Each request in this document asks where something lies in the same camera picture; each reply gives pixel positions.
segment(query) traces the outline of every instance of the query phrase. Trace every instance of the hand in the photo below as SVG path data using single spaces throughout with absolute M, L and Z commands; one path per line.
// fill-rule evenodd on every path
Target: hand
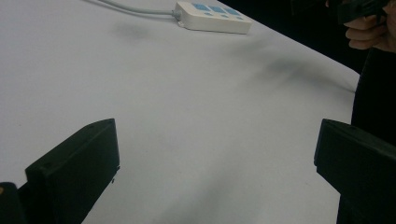
M 383 9 L 387 17 L 381 18 L 380 25 L 376 23 L 376 16 L 361 17 L 344 24 L 348 27 L 346 38 L 350 39 L 350 47 L 353 49 L 377 48 L 396 53 L 396 4 L 394 0 L 390 0 Z

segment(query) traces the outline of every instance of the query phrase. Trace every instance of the white cable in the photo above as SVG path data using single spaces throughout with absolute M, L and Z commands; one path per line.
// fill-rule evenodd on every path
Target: white cable
M 120 3 L 116 3 L 110 0 L 98 0 L 99 2 L 106 3 L 108 5 L 111 5 L 113 7 L 117 7 L 119 9 L 129 11 L 129 12 L 134 12 L 134 13 L 142 13 L 142 14 L 154 14 L 154 15 L 170 15 L 175 18 L 180 17 L 180 12 L 176 12 L 174 10 L 151 10 L 151 9 L 142 9 L 142 8 L 136 8 L 136 7 L 127 7 L 125 5 L 122 5 Z

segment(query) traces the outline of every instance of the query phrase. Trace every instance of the dark background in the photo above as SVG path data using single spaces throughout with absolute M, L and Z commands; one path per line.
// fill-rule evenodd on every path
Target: dark background
M 351 49 L 345 37 L 347 28 L 329 16 L 325 1 L 292 15 L 290 0 L 220 0 L 251 19 L 314 49 L 359 74 L 367 50 Z

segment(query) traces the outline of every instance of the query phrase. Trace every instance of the table surface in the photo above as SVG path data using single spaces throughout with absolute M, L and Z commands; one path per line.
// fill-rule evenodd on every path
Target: table surface
M 93 0 L 3 0 L 0 180 L 20 187 L 29 164 L 114 118 L 121 168 L 86 224 L 333 224 L 339 194 L 314 153 L 322 119 L 349 122 L 358 79 L 256 21 L 233 35 Z

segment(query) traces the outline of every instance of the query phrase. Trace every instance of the power strip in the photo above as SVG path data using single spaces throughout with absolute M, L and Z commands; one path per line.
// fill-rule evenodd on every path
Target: power strip
M 189 2 L 177 2 L 178 25 L 189 30 L 212 31 L 245 35 L 252 21 L 228 7 L 212 7 Z

